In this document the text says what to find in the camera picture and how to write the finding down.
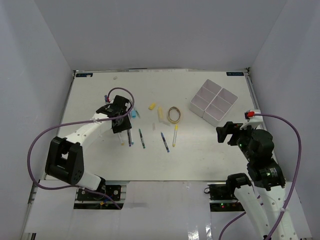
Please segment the green pen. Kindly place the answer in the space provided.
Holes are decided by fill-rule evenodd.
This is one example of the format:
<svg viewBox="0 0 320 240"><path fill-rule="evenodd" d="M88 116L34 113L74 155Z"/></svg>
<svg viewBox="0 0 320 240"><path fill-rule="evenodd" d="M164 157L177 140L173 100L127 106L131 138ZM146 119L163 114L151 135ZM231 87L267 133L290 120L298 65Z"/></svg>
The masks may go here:
<svg viewBox="0 0 320 240"><path fill-rule="evenodd" d="M142 134L142 131L141 131L140 128L138 129L138 132L139 132L139 137L140 137L140 141L141 141L142 147L143 147L143 149L145 149L146 145L145 145L143 134Z"/></svg>

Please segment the blue pen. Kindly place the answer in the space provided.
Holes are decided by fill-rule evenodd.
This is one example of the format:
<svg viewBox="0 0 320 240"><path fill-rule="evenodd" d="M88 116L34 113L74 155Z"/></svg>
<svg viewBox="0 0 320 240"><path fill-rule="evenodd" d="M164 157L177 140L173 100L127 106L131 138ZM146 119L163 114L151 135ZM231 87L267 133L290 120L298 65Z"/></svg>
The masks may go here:
<svg viewBox="0 0 320 240"><path fill-rule="evenodd" d="M164 143L165 149L166 149L167 153L169 153L169 152L170 152L170 149L169 149L169 146L168 146L167 141L166 141L166 139L165 139L165 136L164 136L164 134L163 134L162 131L160 132L160 134L161 134L161 138L162 138L162 141L163 141L163 143Z"/></svg>

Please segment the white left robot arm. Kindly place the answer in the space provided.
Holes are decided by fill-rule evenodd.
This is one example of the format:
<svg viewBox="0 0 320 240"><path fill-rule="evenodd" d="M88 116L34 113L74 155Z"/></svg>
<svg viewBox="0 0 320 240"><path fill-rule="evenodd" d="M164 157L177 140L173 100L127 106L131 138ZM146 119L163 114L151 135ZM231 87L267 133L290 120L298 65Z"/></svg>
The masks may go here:
<svg viewBox="0 0 320 240"><path fill-rule="evenodd" d="M106 180L85 170L84 152L106 131L114 134L132 128L126 115L132 107L132 102L120 95L106 105L96 110L91 122L81 126L73 133L56 136L50 142L45 165L45 173L71 186L88 189L94 199L105 196Z"/></svg>

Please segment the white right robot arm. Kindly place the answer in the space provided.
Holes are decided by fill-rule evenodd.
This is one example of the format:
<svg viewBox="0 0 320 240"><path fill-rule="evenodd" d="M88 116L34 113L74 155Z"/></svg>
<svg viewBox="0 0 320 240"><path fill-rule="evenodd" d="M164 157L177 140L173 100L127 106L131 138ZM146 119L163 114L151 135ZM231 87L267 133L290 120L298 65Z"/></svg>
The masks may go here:
<svg viewBox="0 0 320 240"><path fill-rule="evenodd" d="M273 159L273 136L266 130L228 121L217 127L217 141L237 146L248 161L248 173L229 175L226 195L241 203L260 240L298 239L290 212L284 207L286 181Z"/></svg>

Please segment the light blue marker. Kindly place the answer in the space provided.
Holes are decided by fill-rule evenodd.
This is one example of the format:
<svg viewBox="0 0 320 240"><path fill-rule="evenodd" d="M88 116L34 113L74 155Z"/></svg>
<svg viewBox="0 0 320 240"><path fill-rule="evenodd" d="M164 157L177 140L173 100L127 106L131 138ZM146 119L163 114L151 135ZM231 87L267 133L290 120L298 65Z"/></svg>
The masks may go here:
<svg viewBox="0 0 320 240"><path fill-rule="evenodd" d="M135 108L133 108L133 109L131 110L130 116L131 116L131 118L133 118L133 119L135 119L135 118L137 117L137 112L136 112Z"/></svg>

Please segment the orange tipped white pen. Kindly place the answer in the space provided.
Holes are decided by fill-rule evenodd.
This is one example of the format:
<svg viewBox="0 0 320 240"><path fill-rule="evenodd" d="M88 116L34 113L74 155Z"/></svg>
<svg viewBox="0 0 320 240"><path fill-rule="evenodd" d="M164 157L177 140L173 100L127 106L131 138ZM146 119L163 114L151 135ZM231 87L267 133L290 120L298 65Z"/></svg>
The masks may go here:
<svg viewBox="0 0 320 240"><path fill-rule="evenodd" d="M121 136L121 133L118 133L117 135L118 135L118 138L119 138L120 144L121 144L122 146L124 146L124 145L125 145L125 143L124 143L124 141L123 141L123 138L122 138L122 136Z"/></svg>

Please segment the white divided organizer box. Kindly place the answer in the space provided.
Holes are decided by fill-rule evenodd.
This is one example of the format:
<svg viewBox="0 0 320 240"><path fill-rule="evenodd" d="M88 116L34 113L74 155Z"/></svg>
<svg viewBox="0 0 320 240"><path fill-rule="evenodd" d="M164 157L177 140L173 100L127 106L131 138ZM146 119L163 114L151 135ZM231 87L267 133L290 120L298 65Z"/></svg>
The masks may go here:
<svg viewBox="0 0 320 240"><path fill-rule="evenodd" d="M217 127L237 100L238 96L207 79L191 99L189 110Z"/></svg>

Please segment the teal tipped white pen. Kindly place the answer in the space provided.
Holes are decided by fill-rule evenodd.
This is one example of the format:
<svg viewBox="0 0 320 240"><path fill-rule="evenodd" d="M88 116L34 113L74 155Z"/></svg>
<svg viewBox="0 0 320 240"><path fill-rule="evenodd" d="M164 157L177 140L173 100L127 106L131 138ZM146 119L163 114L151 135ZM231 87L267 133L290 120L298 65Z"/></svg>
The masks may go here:
<svg viewBox="0 0 320 240"><path fill-rule="evenodd" d="M131 147L133 146L134 142L132 139L132 134L130 129L127 130L127 136L128 136L128 145Z"/></svg>

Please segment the yellow tipped white pen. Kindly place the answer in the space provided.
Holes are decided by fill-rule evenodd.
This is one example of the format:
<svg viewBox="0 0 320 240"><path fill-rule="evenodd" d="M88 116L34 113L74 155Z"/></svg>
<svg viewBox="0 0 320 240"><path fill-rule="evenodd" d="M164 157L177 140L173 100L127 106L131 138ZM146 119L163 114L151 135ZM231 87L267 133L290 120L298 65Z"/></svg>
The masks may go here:
<svg viewBox="0 0 320 240"><path fill-rule="evenodd" d="M173 140L172 140L172 147L176 146L176 140L177 140L177 132L178 132L178 124L174 127L174 134L173 134Z"/></svg>

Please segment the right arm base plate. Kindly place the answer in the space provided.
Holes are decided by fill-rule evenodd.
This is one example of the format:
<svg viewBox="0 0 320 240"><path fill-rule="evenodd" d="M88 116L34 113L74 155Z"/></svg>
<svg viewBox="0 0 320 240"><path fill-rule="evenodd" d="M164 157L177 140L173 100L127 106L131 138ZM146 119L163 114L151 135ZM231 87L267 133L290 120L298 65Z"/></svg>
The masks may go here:
<svg viewBox="0 0 320 240"><path fill-rule="evenodd" d="M203 192L209 197L209 206L212 213L244 211L239 200L230 194L225 184L209 184Z"/></svg>

